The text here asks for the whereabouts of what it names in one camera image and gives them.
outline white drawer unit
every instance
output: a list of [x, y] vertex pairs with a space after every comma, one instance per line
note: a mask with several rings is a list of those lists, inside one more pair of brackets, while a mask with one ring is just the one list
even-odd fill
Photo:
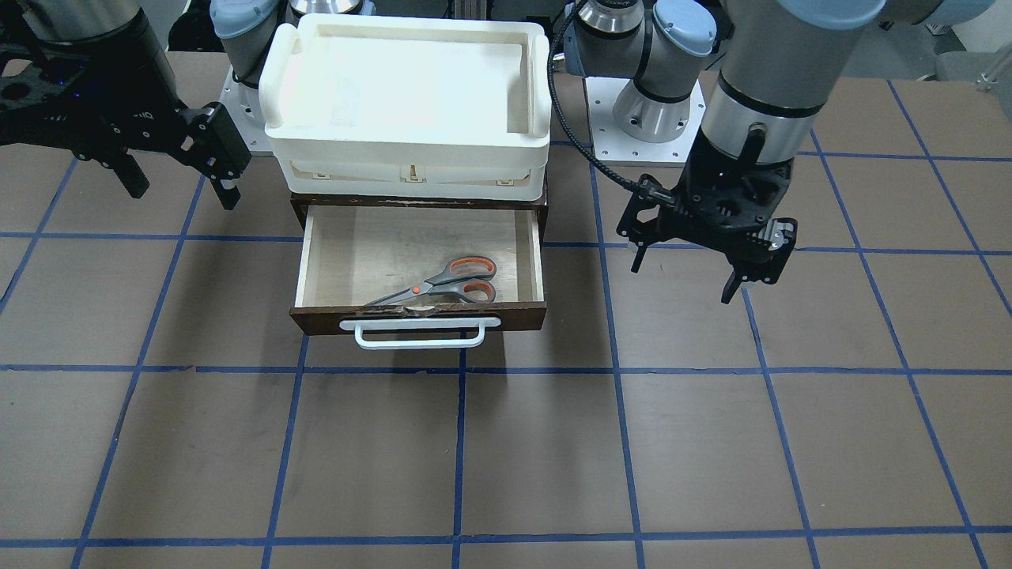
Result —
[[534, 200], [547, 50], [532, 23], [310, 14], [274, 36], [265, 133], [296, 193]]
[[[457, 257], [495, 261], [491, 303], [419, 297], [366, 306], [440, 272]], [[533, 210], [309, 206], [291, 317], [311, 335], [355, 334], [367, 349], [473, 347], [486, 329], [537, 330], [544, 321], [540, 232]], [[447, 338], [447, 330], [471, 330]], [[438, 330], [423, 340], [366, 332]]]

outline open drawer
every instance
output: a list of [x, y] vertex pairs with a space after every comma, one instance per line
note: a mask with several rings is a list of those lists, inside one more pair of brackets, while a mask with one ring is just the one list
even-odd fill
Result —
[[[365, 306], [469, 255], [496, 262], [498, 271], [491, 280], [495, 302], [420, 297], [399, 305]], [[540, 234], [532, 210], [308, 209], [290, 313], [307, 334], [353, 333], [367, 349], [473, 347], [484, 339], [486, 328], [540, 329], [544, 311]], [[439, 338], [377, 342], [365, 334], [419, 330], [432, 330]], [[450, 330], [477, 333], [447, 339]]]

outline blue tape line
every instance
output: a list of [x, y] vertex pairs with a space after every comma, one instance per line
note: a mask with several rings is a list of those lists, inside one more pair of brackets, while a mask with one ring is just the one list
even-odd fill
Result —
[[[0, 363], [0, 371], [8, 372], [81, 372], [118, 373], [133, 372], [135, 365], [74, 365], [62, 363]], [[144, 365], [144, 374], [164, 374], [193, 370], [197, 374], [294, 374], [298, 368], [256, 367], [256, 365]], [[488, 375], [605, 375], [612, 374], [612, 368], [485, 368], [469, 367], [469, 374]], [[830, 365], [770, 367], [770, 374], [856, 374], [882, 376], [1012, 376], [1012, 370], [964, 368], [834, 368]], [[457, 368], [312, 368], [306, 367], [306, 374], [316, 375], [453, 375]], [[619, 368], [622, 375], [659, 374], [667, 376], [721, 376], [760, 375], [762, 368]]]
[[165, 299], [169, 294], [169, 284], [172, 283], [172, 276], [179, 263], [179, 256], [182, 254], [183, 244], [185, 243], [183, 236], [186, 235], [186, 231], [189, 230], [190, 222], [193, 221], [193, 214], [196, 212], [196, 204], [200, 199], [200, 189], [202, 187], [203, 176], [200, 176], [196, 183], [196, 188], [193, 190], [193, 198], [190, 200], [189, 211], [186, 213], [186, 220], [183, 222], [183, 227], [179, 231], [176, 249], [172, 253], [172, 260], [169, 261], [169, 268], [165, 273], [164, 280], [162, 281], [162, 289], [158, 293], [158, 301], [155, 303], [155, 310], [151, 315], [151, 321], [148, 323], [148, 330], [144, 335], [144, 342], [141, 344], [141, 353], [137, 356], [137, 365], [135, 367], [133, 377], [131, 377], [130, 385], [126, 387], [126, 394], [123, 396], [122, 405], [119, 408], [119, 416], [116, 418], [115, 427], [112, 429], [112, 437], [109, 440], [109, 448], [105, 453], [105, 462], [102, 464], [102, 471], [98, 476], [98, 484], [95, 486], [95, 493], [92, 496], [91, 505], [88, 507], [88, 515], [85, 517], [84, 526], [81, 529], [81, 538], [77, 545], [77, 549], [74, 551], [74, 559], [71, 562], [71, 569], [79, 569], [81, 566], [84, 549], [88, 539], [91, 537], [91, 527], [95, 523], [95, 515], [98, 513], [98, 504], [102, 500], [102, 494], [105, 492], [105, 483], [108, 481], [109, 471], [112, 469], [112, 460], [115, 458], [116, 449], [119, 446], [119, 433], [122, 431], [123, 422], [126, 419], [126, 410], [134, 397], [134, 392], [137, 391], [137, 384], [141, 378], [144, 360], [148, 356], [148, 349], [151, 347], [151, 340], [155, 335], [155, 327], [158, 324], [158, 318], [162, 314], [162, 307], [165, 305]]
[[[976, 534], [1012, 534], [1012, 525], [975, 525]], [[815, 529], [816, 538], [862, 536], [949, 536], [965, 535], [962, 525], [914, 525], [889, 527]], [[785, 540], [805, 538], [804, 530], [740, 530], [730, 532], [647, 532], [639, 537], [645, 542], [687, 542], [721, 540]], [[420, 546], [460, 544], [537, 544], [632, 542], [631, 532], [610, 534], [507, 534], [478, 536], [306, 536], [274, 538], [274, 547], [298, 546]], [[263, 547], [267, 538], [98, 538], [88, 540], [88, 548], [102, 547]], [[78, 540], [0, 540], [0, 549], [65, 549]]]
[[[26, 238], [33, 236], [33, 233], [19, 233], [19, 232], [0, 232], [0, 239], [2, 238]], [[144, 241], [144, 240], [162, 240], [169, 241], [175, 240], [179, 237], [176, 235], [159, 235], [159, 234], [135, 234], [135, 233], [43, 233], [39, 236], [40, 239], [109, 239], [109, 240], [128, 240], [128, 241]], [[253, 243], [301, 243], [303, 238], [301, 237], [267, 237], [267, 236], [256, 236], [256, 235], [188, 235], [185, 237], [186, 241], [217, 241], [217, 242], [253, 242]], [[546, 248], [581, 248], [581, 249], [593, 249], [596, 247], [601, 247], [602, 245], [590, 241], [545, 241], [541, 243], [542, 247]], [[627, 243], [622, 242], [607, 242], [604, 243], [603, 247], [608, 249], [625, 249], [628, 247]], [[651, 245], [652, 248], [656, 249], [693, 249], [693, 250], [703, 250], [705, 247], [702, 245], [696, 245], [694, 243], [657, 243]], [[796, 247], [794, 251], [802, 252], [818, 252], [818, 253], [856, 253], [857, 250], [853, 247], [826, 247], [826, 246], [811, 246], [811, 247]], [[1012, 250], [959, 250], [959, 249], [891, 249], [891, 248], [865, 248], [865, 253], [880, 253], [888, 255], [986, 255], [986, 256], [1012, 256]]]
[[456, 375], [456, 368], [336, 368], [336, 367], [323, 367], [323, 365], [307, 365], [307, 374], [319, 374], [319, 375], [342, 375], [342, 374], [400, 374], [400, 375], [410, 375], [410, 374], [430, 374], [439, 376], [453, 376]]
[[468, 350], [460, 349], [456, 402], [456, 456], [453, 462], [453, 549], [450, 567], [460, 569], [460, 532], [463, 523], [463, 437], [468, 403]]
[[277, 482], [274, 484], [274, 499], [270, 505], [270, 519], [267, 522], [267, 538], [263, 546], [261, 569], [269, 569], [270, 556], [273, 552], [274, 536], [277, 533], [277, 517], [281, 512], [281, 496], [284, 493], [284, 480], [288, 475], [288, 458], [291, 455], [291, 439], [296, 433], [296, 416], [299, 414], [299, 397], [303, 391], [303, 376], [306, 373], [306, 354], [310, 348], [310, 337], [303, 335], [299, 347], [299, 364], [296, 371], [296, 381], [291, 386], [291, 403], [288, 405], [288, 421], [284, 427], [284, 444], [281, 446], [281, 460], [277, 467]]
[[7, 282], [3, 297], [0, 297], [0, 314], [3, 314], [4, 309], [7, 308], [7, 303], [10, 301], [11, 295], [14, 294], [14, 289], [17, 287], [18, 281], [21, 280], [21, 275], [24, 274], [25, 267], [28, 266], [28, 260], [31, 259], [31, 253], [35, 251], [35, 245], [38, 245], [38, 239], [43, 234], [43, 230], [46, 229], [46, 224], [50, 223], [50, 218], [53, 217], [53, 212], [57, 209], [60, 196], [63, 195], [64, 190], [67, 188], [67, 182], [70, 181], [70, 176], [74, 173], [75, 166], [77, 166], [76, 158], [72, 159], [70, 165], [67, 166], [67, 171], [64, 172], [64, 177], [60, 180], [60, 185], [57, 186], [57, 191], [53, 194], [53, 199], [50, 200], [50, 206], [46, 209], [46, 213], [43, 214], [43, 219], [39, 220], [38, 227], [35, 229], [35, 233], [32, 234], [31, 241], [28, 242], [28, 247], [24, 250], [24, 254], [21, 255], [21, 262], [18, 263], [14, 274], [10, 277], [10, 281]]
[[128, 373], [137, 369], [136, 365], [70, 365], [63, 363], [2, 363], [0, 370], [8, 372], [99, 372]]
[[298, 374], [291, 365], [197, 365], [197, 374]]
[[984, 265], [985, 272], [987, 272], [988, 277], [991, 278], [992, 286], [1001, 298], [1002, 304], [1005, 305], [1005, 312], [1012, 316], [1012, 305], [1009, 304], [1009, 300], [1005, 296], [1005, 292], [1002, 291], [1001, 284], [998, 283], [998, 278], [995, 277], [995, 272], [991, 270], [991, 264], [988, 263], [988, 259], [981, 254], [981, 246], [977, 243], [977, 239], [974, 237], [974, 232], [969, 230], [969, 225], [966, 223], [966, 219], [962, 216], [962, 212], [959, 211], [959, 207], [956, 205], [955, 198], [952, 197], [952, 192], [949, 191], [948, 184], [945, 183], [945, 179], [942, 177], [941, 171], [938, 170], [938, 164], [935, 163], [934, 157], [931, 156], [930, 152], [928, 152], [928, 147], [924, 144], [924, 139], [921, 138], [921, 133], [917, 131], [917, 127], [914, 126], [913, 118], [911, 118], [910, 113], [907, 112], [907, 107], [903, 104], [903, 100], [900, 98], [900, 93], [897, 92], [896, 86], [893, 85], [893, 81], [887, 79], [886, 83], [889, 84], [890, 90], [893, 91], [893, 97], [896, 98], [897, 104], [900, 105], [900, 110], [903, 111], [904, 117], [907, 118], [907, 124], [910, 125], [910, 130], [913, 131], [914, 137], [917, 138], [917, 144], [921, 145], [921, 150], [924, 151], [924, 156], [927, 157], [928, 163], [931, 164], [931, 169], [935, 172], [935, 177], [938, 178], [938, 183], [941, 184], [942, 191], [945, 192], [945, 198], [948, 199], [949, 206], [952, 207], [952, 211], [955, 213], [955, 217], [959, 220], [959, 225], [962, 226], [962, 231], [966, 233], [966, 238], [969, 239], [969, 244], [974, 246], [974, 251], [976, 251], [980, 257], [981, 264]]
[[597, 226], [597, 242], [600, 244], [598, 255], [601, 262], [601, 281], [604, 288], [604, 313], [608, 321], [608, 343], [611, 348], [611, 368], [615, 383], [615, 403], [618, 407], [618, 433], [622, 441], [622, 462], [625, 466], [625, 485], [629, 496], [629, 514], [632, 521], [634, 543], [638, 569], [646, 569], [647, 556], [643, 550], [643, 530], [640, 525], [640, 501], [636, 493], [636, 475], [632, 472], [632, 454], [629, 449], [628, 424], [625, 420], [625, 396], [622, 390], [622, 376], [619, 373], [618, 339], [615, 333], [615, 315], [611, 303], [611, 284], [608, 278], [607, 247], [604, 243], [604, 223], [601, 214], [601, 199], [597, 188], [597, 172], [592, 164], [590, 169], [590, 188], [594, 196], [594, 223]]
[[[816, 149], [821, 152], [822, 145], [819, 144], [819, 137], [816, 136], [814, 129], [812, 130], [812, 142], [816, 145]], [[927, 147], [923, 148], [925, 149], [925, 155], [927, 155]], [[931, 423], [931, 418], [928, 416], [928, 410], [924, 406], [924, 401], [921, 398], [917, 382], [914, 380], [914, 374], [910, 369], [910, 362], [907, 360], [907, 355], [904, 353], [903, 346], [900, 343], [900, 336], [897, 334], [896, 327], [893, 324], [893, 317], [890, 315], [889, 309], [886, 307], [886, 301], [882, 299], [881, 291], [879, 291], [878, 283], [875, 281], [875, 277], [871, 273], [871, 265], [868, 264], [868, 259], [864, 254], [864, 250], [861, 248], [861, 242], [857, 238], [857, 232], [854, 230], [854, 224], [850, 219], [850, 215], [847, 213], [847, 207], [843, 202], [843, 196], [836, 183], [836, 178], [833, 176], [833, 171], [829, 167], [829, 162], [826, 160], [825, 156], [822, 156], [821, 159], [823, 168], [826, 170], [826, 175], [829, 177], [830, 186], [833, 188], [833, 193], [836, 195], [837, 204], [839, 204], [840, 211], [843, 214], [843, 220], [846, 222], [847, 229], [850, 231], [850, 236], [854, 240], [854, 247], [857, 249], [857, 255], [861, 260], [861, 266], [864, 268], [864, 272], [868, 277], [868, 283], [871, 287], [871, 293], [875, 297], [875, 303], [878, 304], [878, 310], [881, 311], [882, 318], [886, 320], [886, 327], [889, 329], [890, 337], [893, 339], [893, 345], [896, 348], [897, 355], [900, 357], [900, 363], [903, 365], [904, 371], [907, 372], [907, 383], [910, 385], [910, 389], [913, 392], [918, 411], [921, 413], [921, 419], [924, 421], [924, 426], [928, 431], [928, 437], [931, 439], [931, 445], [934, 448], [935, 454], [938, 457], [938, 462], [942, 467], [942, 472], [945, 474], [945, 481], [948, 483], [949, 490], [955, 500], [956, 508], [959, 510], [959, 516], [962, 519], [964, 527], [966, 529], [966, 533], [969, 535], [969, 540], [974, 545], [974, 551], [977, 552], [977, 558], [981, 563], [981, 568], [988, 569], [988, 562], [984, 559], [984, 550], [981, 549], [981, 543], [977, 539], [977, 535], [973, 532], [969, 514], [966, 512], [966, 506], [963, 504], [962, 497], [959, 495], [959, 489], [956, 487], [955, 479], [952, 477], [952, 471], [949, 469], [948, 461], [942, 453], [938, 436]]]
[[263, 547], [263, 538], [99, 538], [88, 548], [234, 548]]
[[43, 239], [108, 239], [112, 241], [176, 241], [178, 235], [147, 234], [147, 233], [71, 233], [49, 232], [40, 236]]
[[545, 376], [568, 374], [574, 376], [583, 376], [583, 375], [597, 375], [597, 374], [613, 374], [614, 370], [612, 368], [487, 368], [479, 365], [479, 367], [468, 368], [468, 373], [494, 374], [494, 375], [506, 375], [506, 374], [545, 375]]
[[797, 468], [794, 466], [794, 456], [790, 452], [790, 442], [787, 439], [787, 427], [783, 422], [783, 414], [780, 412], [780, 402], [776, 398], [776, 389], [773, 387], [773, 378], [769, 373], [769, 365], [766, 363], [766, 354], [762, 348], [762, 338], [759, 336], [759, 323], [756, 320], [755, 311], [752, 308], [752, 299], [749, 292], [742, 290], [742, 300], [745, 302], [745, 312], [749, 316], [749, 326], [752, 328], [752, 339], [756, 344], [756, 355], [759, 357], [759, 365], [762, 368], [763, 380], [766, 383], [766, 393], [769, 395], [769, 403], [773, 408], [773, 418], [776, 420], [776, 430], [780, 435], [780, 445], [783, 446], [783, 458], [787, 463], [787, 473], [790, 475], [790, 485], [794, 489], [794, 500], [797, 502], [797, 512], [802, 518], [802, 527], [805, 531], [805, 541], [809, 545], [809, 555], [812, 557], [812, 567], [820, 569], [819, 552], [816, 550], [816, 540], [812, 534], [812, 522], [809, 520], [809, 510], [805, 506], [805, 496], [802, 494], [802, 482], [797, 478]]
[[77, 538], [64, 540], [0, 540], [0, 549], [50, 549], [77, 546]]

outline white drawer handle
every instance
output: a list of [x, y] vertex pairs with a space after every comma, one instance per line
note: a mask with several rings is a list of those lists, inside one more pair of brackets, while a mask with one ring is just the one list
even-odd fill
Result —
[[[355, 341], [365, 349], [439, 349], [477, 347], [485, 341], [485, 329], [502, 324], [494, 316], [477, 318], [402, 318], [396, 320], [345, 320], [340, 323], [342, 330], [354, 330]], [[394, 330], [478, 328], [473, 338], [433, 338], [431, 340], [366, 340], [363, 332], [390, 332]]]

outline scissors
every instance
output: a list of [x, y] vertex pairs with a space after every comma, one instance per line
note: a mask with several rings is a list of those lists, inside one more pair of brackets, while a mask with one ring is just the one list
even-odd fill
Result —
[[365, 306], [391, 305], [436, 295], [453, 296], [466, 303], [491, 303], [496, 299], [496, 288], [489, 280], [495, 275], [496, 263], [492, 259], [478, 255], [458, 257], [446, 263], [439, 274]]

